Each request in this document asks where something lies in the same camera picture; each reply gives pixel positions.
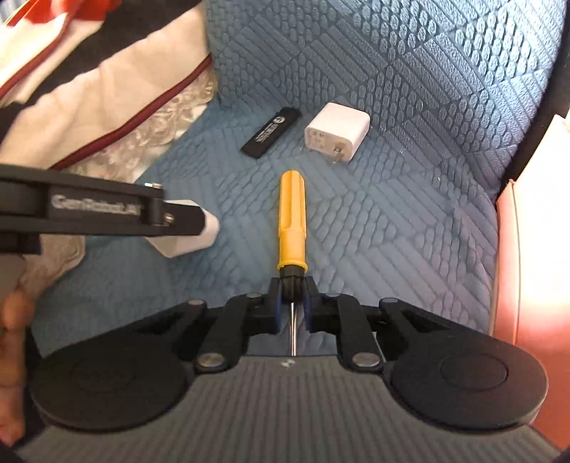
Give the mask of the person's left hand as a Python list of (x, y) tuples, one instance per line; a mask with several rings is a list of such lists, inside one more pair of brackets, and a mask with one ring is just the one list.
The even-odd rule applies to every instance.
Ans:
[(19, 286), (1, 305), (1, 442), (8, 447), (25, 434), (25, 338), (33, 315), (33, 300)]

